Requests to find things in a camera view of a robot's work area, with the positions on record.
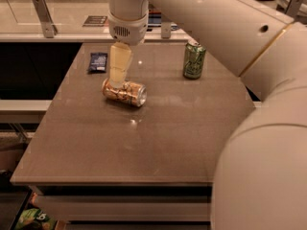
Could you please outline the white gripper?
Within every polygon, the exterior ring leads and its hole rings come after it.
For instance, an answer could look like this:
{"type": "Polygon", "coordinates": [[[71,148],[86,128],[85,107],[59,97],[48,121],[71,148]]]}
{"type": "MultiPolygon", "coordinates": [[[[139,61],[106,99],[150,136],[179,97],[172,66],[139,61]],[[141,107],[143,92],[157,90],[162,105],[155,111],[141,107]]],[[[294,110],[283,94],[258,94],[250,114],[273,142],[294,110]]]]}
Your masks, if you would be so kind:
{"type": "Polygon", "coordinates": [[[120,19],[111,12],[107,17],[109,33],[118,41],[110,47],[109,81],[112,87],[121,88],[132,61],[129,45],[135,46],[144,40],[148,29],[148,14],[145,13],[137,20],[120,19]]]}

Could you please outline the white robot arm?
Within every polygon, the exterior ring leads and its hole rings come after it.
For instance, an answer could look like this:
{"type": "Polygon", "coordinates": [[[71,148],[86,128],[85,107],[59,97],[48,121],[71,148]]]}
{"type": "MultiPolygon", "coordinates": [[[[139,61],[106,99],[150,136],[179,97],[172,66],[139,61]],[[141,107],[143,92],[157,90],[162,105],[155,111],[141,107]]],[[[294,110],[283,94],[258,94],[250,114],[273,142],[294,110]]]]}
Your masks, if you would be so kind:
{"type": "Polygon", "coordinates": [[[306,27],[254,0],[109,0],[134,26],[152,3],[262,102],[217,163],[214,230],[307,230],[306,27]]]}

